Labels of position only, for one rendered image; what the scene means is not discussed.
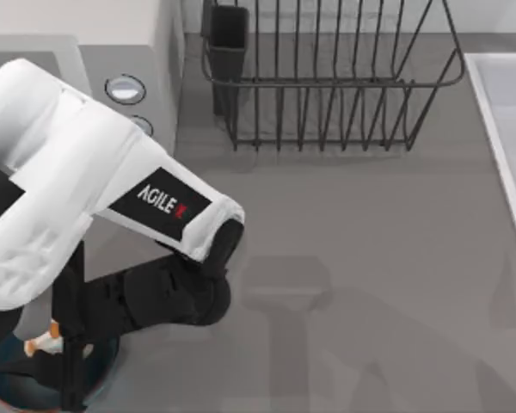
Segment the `white sink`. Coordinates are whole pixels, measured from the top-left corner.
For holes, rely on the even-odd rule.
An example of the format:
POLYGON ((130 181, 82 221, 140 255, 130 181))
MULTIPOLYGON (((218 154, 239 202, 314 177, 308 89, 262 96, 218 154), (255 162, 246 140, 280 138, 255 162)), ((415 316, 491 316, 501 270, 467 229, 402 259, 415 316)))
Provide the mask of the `white sink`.
POLYGON ((516 52, 464 59, 516 229, 516 52))

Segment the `small round microwave knob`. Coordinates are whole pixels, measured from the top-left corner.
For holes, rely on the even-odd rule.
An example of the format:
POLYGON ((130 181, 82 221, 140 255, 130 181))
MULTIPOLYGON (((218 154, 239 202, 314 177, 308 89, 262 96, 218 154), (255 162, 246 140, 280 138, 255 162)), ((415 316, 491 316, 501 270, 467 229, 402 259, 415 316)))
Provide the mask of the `small round microwave knob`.
POLYGON ((153 125, 145 118, 139 115, 133 115, 130 120, 137 125, 145 134, 152 137, 154 134, 153 125))

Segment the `small white and orange item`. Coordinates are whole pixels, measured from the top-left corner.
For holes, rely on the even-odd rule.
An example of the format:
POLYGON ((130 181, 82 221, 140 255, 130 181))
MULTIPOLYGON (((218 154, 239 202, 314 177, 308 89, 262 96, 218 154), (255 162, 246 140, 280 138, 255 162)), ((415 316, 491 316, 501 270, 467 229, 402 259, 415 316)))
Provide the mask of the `small white and orange item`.
POLYGON ((63 352, 63 337, 60 334, 59 324, 52 320, 47 332, 34 339, 24 342, 24 352, 27 357, 33 357, 37 351, 48 354, 63 352))

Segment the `pale microwave oven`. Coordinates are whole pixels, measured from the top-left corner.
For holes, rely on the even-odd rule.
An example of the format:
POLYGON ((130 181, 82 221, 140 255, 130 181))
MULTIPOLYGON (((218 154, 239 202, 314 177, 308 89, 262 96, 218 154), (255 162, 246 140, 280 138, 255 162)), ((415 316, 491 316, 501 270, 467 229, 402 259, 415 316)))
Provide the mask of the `pale microwave oven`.
POLYGON ((90 45, 71 35, 0 34, 0 65, 27 59, 69 85, 126 117, 145 117, 154 127, 153 139, 169 154, 175 152, 185 39, 161 34, 157 43, 138 45, 90 45), (141 80, 143 101, 121 105, 105 93, 105 82, 122 74, 141 80))

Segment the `dark blue bowl orange rim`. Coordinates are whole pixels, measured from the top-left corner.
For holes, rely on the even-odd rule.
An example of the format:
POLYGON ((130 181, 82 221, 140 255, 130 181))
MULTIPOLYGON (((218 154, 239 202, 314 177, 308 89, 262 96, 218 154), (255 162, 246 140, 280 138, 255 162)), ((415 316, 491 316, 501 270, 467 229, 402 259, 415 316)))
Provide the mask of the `dark blue bowl orange rim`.
POLYGON ((62 365, 60 382, 0 375, 0 402, 17 413, 60 413, 86 411, 93 397, 104 387, 120 350, 120 339, 84 342, 63 338, 63 352, 24 352, 24 342, 13 334, 0 342, 0 365, 19 360, 55 360, 62 365))

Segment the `large round microwave knob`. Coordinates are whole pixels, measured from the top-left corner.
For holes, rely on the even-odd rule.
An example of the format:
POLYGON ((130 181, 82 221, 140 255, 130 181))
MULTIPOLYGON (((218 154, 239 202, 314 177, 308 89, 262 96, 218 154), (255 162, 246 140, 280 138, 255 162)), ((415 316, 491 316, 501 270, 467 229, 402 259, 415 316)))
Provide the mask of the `large round microwave knob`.
POLYGON ((105 93, 114 102, 121 105, 135 105, 144 100, 146 88, 137 77, 122 74, 105 82, 105 93))

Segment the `black cutlery holder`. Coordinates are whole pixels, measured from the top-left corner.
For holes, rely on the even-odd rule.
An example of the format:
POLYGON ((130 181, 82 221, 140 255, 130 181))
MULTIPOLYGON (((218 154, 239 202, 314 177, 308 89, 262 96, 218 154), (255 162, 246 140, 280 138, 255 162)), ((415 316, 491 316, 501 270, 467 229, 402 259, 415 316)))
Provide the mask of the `black cutlery holder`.
POLYGON ((203 0, 201 36, 210 67, 213 113, 226 120, 233 115, 238 84, 248 50, 249 11, 238 5, 203 0))

